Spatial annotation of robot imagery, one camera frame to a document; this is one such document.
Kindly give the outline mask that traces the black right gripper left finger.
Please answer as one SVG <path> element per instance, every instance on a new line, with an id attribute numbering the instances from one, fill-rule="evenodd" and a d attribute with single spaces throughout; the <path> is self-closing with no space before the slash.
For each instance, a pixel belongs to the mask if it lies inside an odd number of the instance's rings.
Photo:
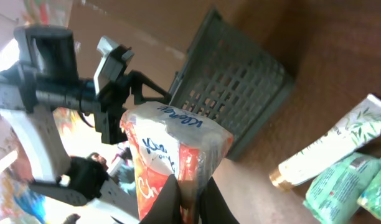
<path id="1" fill-rule="evenodd" d="M 174 175 L 166 180 L 148 214 L 139 224 L 181 224 L 181 191 Z"/>

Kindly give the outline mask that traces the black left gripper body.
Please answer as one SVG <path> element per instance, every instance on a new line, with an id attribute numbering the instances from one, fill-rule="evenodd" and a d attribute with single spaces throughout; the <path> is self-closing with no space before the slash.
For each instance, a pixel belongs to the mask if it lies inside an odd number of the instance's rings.
<path id="1" fill-rule="evenodd" d="M 125 74 L 129 59 L 125 54 L 130 49 L 119 46 L 112 50 L 103 64 L 100 75 L 108 83 L 96 95 L 101 111 L 95 114 L 96 131 L 101 133 L 104 144 L 118 144 L 127 140 L 120 128 L 120 120 L 126 111 L 124 104 L 130 95 L 134 96 L 134 104 L 141 105 L 149 101 L 168 104 L 171 94 L 158 86 L 143 73 L 132 70 Z"/>

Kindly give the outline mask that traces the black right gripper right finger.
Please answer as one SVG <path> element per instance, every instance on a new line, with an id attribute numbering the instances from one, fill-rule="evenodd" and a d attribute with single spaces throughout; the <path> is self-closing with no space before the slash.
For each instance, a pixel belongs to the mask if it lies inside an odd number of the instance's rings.
<path id="1" fill-rule="evenodd" d="M 239 224 L 213 177 L 209 179 L 200 196 L 199 213 L 202 224 Z"/>

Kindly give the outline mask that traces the orange tissue pack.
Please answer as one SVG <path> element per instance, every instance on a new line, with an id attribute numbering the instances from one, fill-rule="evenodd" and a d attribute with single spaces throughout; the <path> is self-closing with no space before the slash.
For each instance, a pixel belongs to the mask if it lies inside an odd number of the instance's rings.
<path id="1" fill-rule="evenodd" d="M 158 102 L 123 113 L 134 161 L 138 213 L 144 218 L 167 178 L 181 191 L 184 223 L 196 223 L 196 201 L 233 143 L 233 135 L 215 121 Z"/>

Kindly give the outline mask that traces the teal wet wipes pack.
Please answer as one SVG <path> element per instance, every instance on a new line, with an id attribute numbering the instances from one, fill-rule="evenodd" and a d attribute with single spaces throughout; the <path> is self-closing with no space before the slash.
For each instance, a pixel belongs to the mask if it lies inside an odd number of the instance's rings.
<path id="1" fill-rule="evenodd" d="M 381 169 L 381 158 L 355 152 L 328 167 L 311 183 L 303 205 L 320 223 L 347 223 L 357 199 Z"/>

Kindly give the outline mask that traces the green tissue pack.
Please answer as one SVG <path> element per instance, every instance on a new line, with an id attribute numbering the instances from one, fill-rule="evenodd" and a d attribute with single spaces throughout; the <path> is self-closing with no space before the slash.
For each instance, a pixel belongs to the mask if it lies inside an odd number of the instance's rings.
<path id="1" fill-rule="evenodd" d="M 357 203 L 381 221 L 381 169 L 362 192 Z"/>

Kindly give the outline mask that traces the white tube gold cap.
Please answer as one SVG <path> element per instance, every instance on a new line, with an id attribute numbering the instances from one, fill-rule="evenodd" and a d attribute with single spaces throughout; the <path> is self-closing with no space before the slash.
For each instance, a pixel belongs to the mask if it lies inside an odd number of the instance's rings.
<path id="1" fill-rule="evenodd" d="M 269 178 L 278 189 L 289 190 L 319 175 L 381 136 L 381 100 L 367 95 L 325 135 L 283 161 Z"/>

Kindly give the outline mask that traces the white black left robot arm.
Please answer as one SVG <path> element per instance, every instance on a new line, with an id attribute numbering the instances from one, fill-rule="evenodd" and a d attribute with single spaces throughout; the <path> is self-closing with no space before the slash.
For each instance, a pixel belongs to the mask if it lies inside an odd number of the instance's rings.
<path id="1" fill-rule="evenodd" d="M 148 102 L 148 86 L 155 100 L 167 104 L 171 95 L 138 71 L 127 71 L 130 48 L 102 37 L 102 57 L 93 78 L 80 78 L 72 31 L 59 26 L 18 27 L 14 37 L 19 61 L 0 72 L 0 113 L 16 132 L 31 164 L 30 189 L 76 207 L 88 205 L 120 223 L 137 223 L 137 203 L 115 184 L 101 164 L 70 157 L 62 144 L 53 112 L 68 108 L 94 116 L 95 130 L 104 144 L 127 139 L 120 128 L 125 101 Z"/>

